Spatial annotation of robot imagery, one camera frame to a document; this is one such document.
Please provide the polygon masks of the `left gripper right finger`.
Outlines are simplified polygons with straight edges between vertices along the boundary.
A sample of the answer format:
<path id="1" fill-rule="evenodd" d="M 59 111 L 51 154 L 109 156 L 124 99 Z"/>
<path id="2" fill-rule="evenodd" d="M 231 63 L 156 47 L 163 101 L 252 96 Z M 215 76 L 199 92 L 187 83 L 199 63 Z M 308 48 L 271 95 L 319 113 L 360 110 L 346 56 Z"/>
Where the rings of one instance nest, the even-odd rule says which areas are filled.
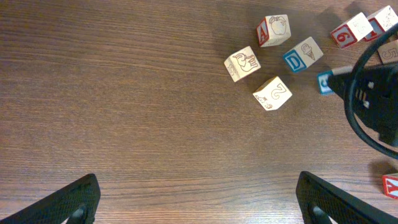
<path id="1" fill-rule="evenodd" d="M 304 223 L 395 224 L 397 218 L 339 189 L 318 176 L 302 171 L 296 196 Z"/>

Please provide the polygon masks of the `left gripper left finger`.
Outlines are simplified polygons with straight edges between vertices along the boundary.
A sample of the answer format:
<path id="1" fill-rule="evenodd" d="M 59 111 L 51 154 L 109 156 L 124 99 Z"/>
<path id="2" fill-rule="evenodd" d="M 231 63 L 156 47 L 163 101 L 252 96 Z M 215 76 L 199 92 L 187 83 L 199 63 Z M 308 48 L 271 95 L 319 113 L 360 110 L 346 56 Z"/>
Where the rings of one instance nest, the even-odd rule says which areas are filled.
<path id="1" fill-rule="evenodd" d="M 87 174 L 1 223 L 94 223 L 100 197 L 96 176 Z"/>

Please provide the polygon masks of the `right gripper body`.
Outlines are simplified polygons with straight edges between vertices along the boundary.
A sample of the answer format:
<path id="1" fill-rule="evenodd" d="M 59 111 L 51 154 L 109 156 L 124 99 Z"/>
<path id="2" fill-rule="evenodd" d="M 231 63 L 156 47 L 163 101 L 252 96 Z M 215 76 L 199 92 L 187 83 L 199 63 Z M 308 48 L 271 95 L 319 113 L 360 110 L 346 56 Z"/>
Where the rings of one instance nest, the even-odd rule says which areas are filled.
<path id="1" fill-rule="evenodd" d="M 396 66 L 388 63 L 364 68 L 353 103 L 354 113 L 362 123 L 390 146 L 397 146 L 397 77 L 387 77 Z"/>

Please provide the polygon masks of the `plain wooden block blue side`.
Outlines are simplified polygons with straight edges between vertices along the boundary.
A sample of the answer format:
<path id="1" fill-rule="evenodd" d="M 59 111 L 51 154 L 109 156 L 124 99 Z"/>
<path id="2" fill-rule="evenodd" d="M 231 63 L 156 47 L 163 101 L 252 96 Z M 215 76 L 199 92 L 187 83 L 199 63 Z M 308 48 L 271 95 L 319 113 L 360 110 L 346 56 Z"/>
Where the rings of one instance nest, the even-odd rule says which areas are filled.
<path id="1" fill-rule="evenodd" d="M 319 92 L 321 95 L 333 94 L 333 90 L 328 86 L 328 78 L 333 75 L 340 75 L 342 73 L 351 72 L 353 69 L 352 65 L 332 68 L 325 72 L 321 72 L 317 75 L 317 83 L 319 87 Z"/>

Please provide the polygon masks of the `leaf block red side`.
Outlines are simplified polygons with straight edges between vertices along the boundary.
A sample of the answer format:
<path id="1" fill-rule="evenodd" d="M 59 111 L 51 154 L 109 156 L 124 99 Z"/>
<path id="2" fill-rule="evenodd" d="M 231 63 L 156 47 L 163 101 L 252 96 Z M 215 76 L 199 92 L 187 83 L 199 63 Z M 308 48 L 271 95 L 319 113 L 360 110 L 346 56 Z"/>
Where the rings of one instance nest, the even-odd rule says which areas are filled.
<path id="1" fill-rule="evenodd" d="M 386 174 L 382 176 L 384 195 L 390 198 L 398 199 L 398 178 L 397 173 Z"/>

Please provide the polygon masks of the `ice cream block blue side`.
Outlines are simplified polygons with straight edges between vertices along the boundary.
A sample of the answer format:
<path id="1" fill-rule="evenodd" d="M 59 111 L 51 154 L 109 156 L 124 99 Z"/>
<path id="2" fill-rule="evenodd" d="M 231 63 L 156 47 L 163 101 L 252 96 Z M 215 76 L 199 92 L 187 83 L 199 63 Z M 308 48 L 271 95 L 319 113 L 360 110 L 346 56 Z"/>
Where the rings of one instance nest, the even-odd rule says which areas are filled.
<path id="1" fill-rule="evenodd" d="M 283 59 L 294 73 L 306 70 L 323 57 L 323 52 L 313 37 L 308 37 L 283 55 Z"/>

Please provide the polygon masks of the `green sided number block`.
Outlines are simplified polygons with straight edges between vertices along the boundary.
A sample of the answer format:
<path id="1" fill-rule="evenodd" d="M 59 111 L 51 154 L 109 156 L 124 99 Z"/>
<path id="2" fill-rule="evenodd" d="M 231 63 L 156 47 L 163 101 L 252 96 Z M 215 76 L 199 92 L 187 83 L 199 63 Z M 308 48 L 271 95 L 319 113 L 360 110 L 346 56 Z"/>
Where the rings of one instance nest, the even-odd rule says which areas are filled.
<path id="1" fill-rule="evenodd" d="M 263 83 L 253 96 L 266 111 L 272 111 L 279 109 L 292 96 L 292 92 L 276 76 Z"/>

